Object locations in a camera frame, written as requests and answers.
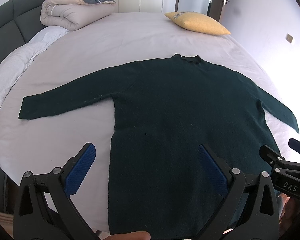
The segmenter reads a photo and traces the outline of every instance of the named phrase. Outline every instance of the mattress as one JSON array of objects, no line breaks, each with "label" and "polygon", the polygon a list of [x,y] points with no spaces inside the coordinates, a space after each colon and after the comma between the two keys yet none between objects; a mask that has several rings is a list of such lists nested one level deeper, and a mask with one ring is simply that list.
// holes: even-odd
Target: mattress
[{"label": "mattress", "polygon": [[[34,58],[12,87],[0,109],[0,167],[19,184],[25,171],[48,173],[56,166],[62,167],[86,142],[93,143],[97,157],[71,200],[93,230],[108,232],[112,99],[28,121],[18,119],[23,97],[43,93],[103,68],[167,58],[176,53],[199,55],[208,62],[238,71],[282,101],[265,71],[230,36],[191,32],[163,14],[114,13],[59,38]],[[288,140],[298,139],[298,134],[268,112],[265,117],[281,154],[287,160],[300,162],[300,155],[288,147]],[[46,196],[54,209],[51,198]]]}]

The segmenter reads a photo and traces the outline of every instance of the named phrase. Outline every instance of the sweater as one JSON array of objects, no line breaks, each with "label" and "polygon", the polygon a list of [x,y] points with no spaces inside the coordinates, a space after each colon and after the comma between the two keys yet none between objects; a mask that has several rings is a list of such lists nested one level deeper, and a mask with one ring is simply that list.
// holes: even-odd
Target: sweater
[{"label": "sweater", "polygon": [[179,54],[109,67],[25,97],[19,118],[54,116],[105,98],[113,99],[115,113],[111,234],[144,230],[152,239],[193,238],[222,199],[198,163],[198,146],[207,143],[231,168],[259,174],[270,172],[260,146],[279,152],[264,109],[298,131],[293,113],[249,78]]}]

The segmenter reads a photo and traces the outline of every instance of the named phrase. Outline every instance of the folded blanket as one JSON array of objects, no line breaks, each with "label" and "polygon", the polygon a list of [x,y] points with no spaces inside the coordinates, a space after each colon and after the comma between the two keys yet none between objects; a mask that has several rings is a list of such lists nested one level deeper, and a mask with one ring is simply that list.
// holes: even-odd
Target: folded blanket
[{"label": "folded blanket", "polygon": [[115,7],[113,0],[45,0],[40,20],[46,26],[61,26],[69,31],[93,23],[110,15]]}]

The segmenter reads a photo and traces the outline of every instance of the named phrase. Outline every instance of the yellow pillow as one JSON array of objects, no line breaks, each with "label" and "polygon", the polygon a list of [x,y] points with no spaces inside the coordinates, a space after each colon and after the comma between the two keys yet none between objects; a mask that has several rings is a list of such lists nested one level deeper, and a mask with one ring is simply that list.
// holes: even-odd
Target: yellow pillow
[{"label": "yellow pillow", "polygon": [[199,33],[223,35],[231,34],[216,20],[197,12],[171,12],[165,13],[166,17],[180,27]]}]

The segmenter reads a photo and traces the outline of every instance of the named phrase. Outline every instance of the headboard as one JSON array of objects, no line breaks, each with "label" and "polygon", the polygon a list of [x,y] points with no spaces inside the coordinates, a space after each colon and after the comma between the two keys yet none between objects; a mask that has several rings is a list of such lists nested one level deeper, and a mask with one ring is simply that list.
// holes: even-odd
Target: headboard
[{"label": "headboard", "polygon": [[0,63],[45,26],[40,22],[43,0],[10,0],[0,6]]}]

